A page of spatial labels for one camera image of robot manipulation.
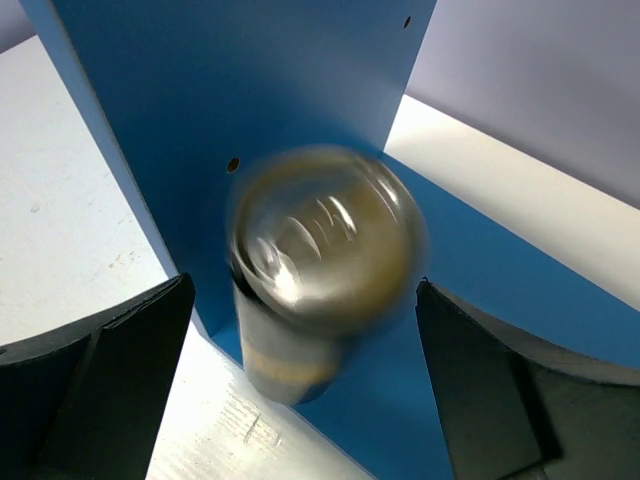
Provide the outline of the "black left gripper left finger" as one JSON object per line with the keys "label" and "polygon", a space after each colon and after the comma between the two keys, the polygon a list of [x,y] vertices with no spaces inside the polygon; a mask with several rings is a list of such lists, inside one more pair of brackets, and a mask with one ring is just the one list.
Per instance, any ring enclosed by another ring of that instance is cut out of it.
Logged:
{"label": "black left gripper left finger", "polygon": [[194,300],[180,274],[3,345],[2,478],[145,478]]}

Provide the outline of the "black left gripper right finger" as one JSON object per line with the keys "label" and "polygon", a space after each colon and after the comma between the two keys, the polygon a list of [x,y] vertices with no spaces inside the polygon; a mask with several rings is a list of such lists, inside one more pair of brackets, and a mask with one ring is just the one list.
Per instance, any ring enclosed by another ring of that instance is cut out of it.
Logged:
{"label": "black left gripper right finger", "polygon": [[422,280],[416,317],[457,479],[636,479],[639,372]]}

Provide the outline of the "black can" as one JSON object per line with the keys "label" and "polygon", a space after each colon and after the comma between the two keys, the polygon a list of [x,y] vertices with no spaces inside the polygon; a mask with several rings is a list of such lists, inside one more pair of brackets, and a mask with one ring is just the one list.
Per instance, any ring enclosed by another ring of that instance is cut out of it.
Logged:
{"label": "black can", "polygon": [[398,317],[429,258],[405,184],[338,145],[249,167],[231,193],[227,245],[243,369],[284,405],[325,392],[358,343]]}

